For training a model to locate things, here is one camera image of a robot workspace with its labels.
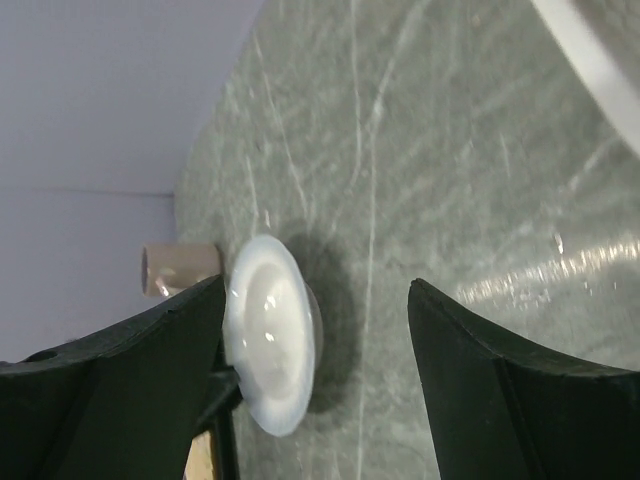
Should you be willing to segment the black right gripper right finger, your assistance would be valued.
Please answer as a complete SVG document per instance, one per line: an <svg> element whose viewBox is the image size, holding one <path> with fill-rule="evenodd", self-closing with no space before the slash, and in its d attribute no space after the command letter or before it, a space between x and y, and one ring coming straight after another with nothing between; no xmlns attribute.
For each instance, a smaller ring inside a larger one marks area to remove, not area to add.
<svg viewBox="0 0 640 480"><path fill-rule="evenodd" d="M422 279L408 323L444 479L635 479L639 375L532 342Z"/></svg>

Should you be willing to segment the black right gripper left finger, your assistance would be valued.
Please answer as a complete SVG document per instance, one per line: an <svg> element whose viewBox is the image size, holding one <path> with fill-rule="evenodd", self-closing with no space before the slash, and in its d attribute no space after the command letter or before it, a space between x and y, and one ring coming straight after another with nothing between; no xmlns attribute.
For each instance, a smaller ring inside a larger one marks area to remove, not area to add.
<svg viewBox="0 0 640 480"><path fill-rule="evenodd" d="M5 479L179 479L224 316L221 277L1 366Z"/></svg>

